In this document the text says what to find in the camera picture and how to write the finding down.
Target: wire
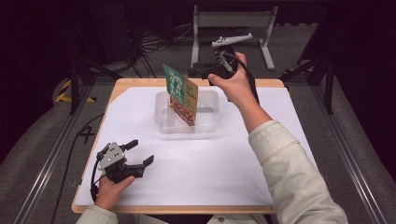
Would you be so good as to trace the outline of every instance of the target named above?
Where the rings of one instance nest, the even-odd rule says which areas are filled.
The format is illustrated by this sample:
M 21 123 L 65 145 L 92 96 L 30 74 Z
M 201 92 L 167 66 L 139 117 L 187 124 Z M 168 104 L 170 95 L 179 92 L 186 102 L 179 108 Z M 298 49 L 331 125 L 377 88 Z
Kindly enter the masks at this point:
M 66 167 L 64 168 L 64 177 L 63 177 L 63 179 L 62 179 L 61 189 L 59 190 L 58 199 L 56 200 L 55 208 L 54 208 L 54 210 L 53 210 L 52 220 L 51 220 L 51 222 L 50 222 L 51 224 L 53 224 L 54 221 L 55 221 L 56 213 L 57 213 L 57 211 L 58 211 L 59 202 L 61 201 L 62 192 L 63 192 L 63 190 L 64 190 L 64 182 L 65 182 L 65 180 L 66 180 L 67 172 L 68 172 L 68 170 L 69 170 L 69 164 L 70 164 L 70 159 L 71 159 L 72 152 L 73 152 L 73 149 L 74 149 L 74 145 L 76 144 L 78 137 L 79 137 L 85 130 L 87 130 L 88 125 L 90 125 L 90 124 L 91 124 L 92 122 L 94 122 L 96 119 L 99 119 L 100 117 L 102 117 L 104 114 L 105 114 L 105 113 L 100 114 L 100 115 L 96 116 L 95 118 L 89 120 L 89 121 L 84 125 L 84 127 L 76 134 L 76 137 L 75 137 L 74 140 L 73 140 L 73 144 L 72 144 L 72 146 L 70 147 L 69 155 L 68 155 L 68 157 L 67 157 Z

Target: metal frame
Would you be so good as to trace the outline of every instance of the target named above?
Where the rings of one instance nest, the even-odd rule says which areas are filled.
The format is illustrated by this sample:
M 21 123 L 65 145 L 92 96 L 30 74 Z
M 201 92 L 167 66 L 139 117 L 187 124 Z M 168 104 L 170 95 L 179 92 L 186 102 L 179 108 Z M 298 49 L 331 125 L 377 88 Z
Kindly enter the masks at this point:
M 260 48 L 264 56 L 268 70 L 275 70 L 274 62 L 268 50 L 268 42 L 274 27 L 277 7 L 273 7 L 272 11 L 260 12 L 198 12 L 198 6 L 194 6 L 193 15 L 193 31 L 194 39 L 192 44 L 191 67 L 193 63 L 198 63 L 199 55 L 199 27 L 221 27 L 221 26 L 239 26 L 239 27 L 265 27 L 265 37 L 260 39 Z

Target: metal stand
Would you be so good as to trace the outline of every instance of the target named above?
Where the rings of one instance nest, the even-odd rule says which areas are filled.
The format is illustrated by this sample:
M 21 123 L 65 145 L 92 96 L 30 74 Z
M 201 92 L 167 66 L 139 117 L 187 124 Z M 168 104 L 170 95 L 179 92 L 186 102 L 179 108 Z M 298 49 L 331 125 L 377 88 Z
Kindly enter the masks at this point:
M 194 41 L 192 44 L 191 67 L 193 63 L 198 63 L 199 55 L 199 27 L 221 27 L 221 26 L 237 26 L 237 27 L 263 27 L 266 24 L 264 39 L 260 39 L 260 48 L 264 56 L 268 70 L 274 70 L 274 62 L 268 50 L 268 42 L 274 27 L 277 7 L 273 7 L 272 11 L 261 12 L 198 12 L 198 6 L 194 6 L 193 31 Z
M 95 82 L 95 77 L 90 71 L 90 67 L 94 67 L 101 73 L 113 77 L 114 79 L 122 78 L 116 73 L 108 70 L 107 68 L 99 65 L 87 58 L 84 57 L 76 57 L 70 65 L 70 79 L 72 85 L 72 108 L 70 110 L 70 115 L 73 115 L 79 105 L 79 90 L 78 83 L 81 78 L 82 83 L 84 85 L 92 86 Z
M 327 74 L 325 92 L 324 92 L 324 104 L 329 114 L 332 114 L 332 85 L 333 85 L 333 76 L 334 76 L 334 66 L 333 66 L 332 58 L 318 58 L 312 60 L 288 72 L 285 76 L 281 77 L 280 80 L 285 82 L 290 78 L 301 74 L 303 71 L 313 66 L 315 67 L 306 81 L 311 86 L 317 86 L 320 83 L 320 81 L 324 78 L 324 76 Z

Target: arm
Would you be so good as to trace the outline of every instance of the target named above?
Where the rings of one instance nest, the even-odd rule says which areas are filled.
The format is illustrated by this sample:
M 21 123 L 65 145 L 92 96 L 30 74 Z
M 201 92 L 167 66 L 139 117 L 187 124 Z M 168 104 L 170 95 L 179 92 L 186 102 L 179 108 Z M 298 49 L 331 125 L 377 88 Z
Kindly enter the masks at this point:
M 120 183 L 115 184 L 106 176 L 99 181 L 99 193 L 95 205 L 89 206 L 77 223 L 92 224 L 116 224 L 118 223 L 117 215 L 109 210 L 119 200 L 124 189 L 134 182 L 134 177 L 130 176 Z
M 242 62 L 244 55 L 237 53 Z M 249 143 L 262 165 L 280 223 L 347 223 L 343 209 L 332 201 L 318 169 L 300 143 L 257 104 L 241 66 L 230 79 L 209 75 L 209 80 L 241 112 Z

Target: cuff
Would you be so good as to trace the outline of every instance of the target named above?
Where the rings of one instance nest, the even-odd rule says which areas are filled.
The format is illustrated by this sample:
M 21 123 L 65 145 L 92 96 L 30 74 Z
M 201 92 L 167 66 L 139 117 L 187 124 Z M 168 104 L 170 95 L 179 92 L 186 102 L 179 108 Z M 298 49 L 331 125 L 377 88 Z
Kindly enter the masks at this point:
M 277 120 L 270 120 L 257 127 L 248 136 L 260 164 L 283 148 L 298 144 L 297 139 Z

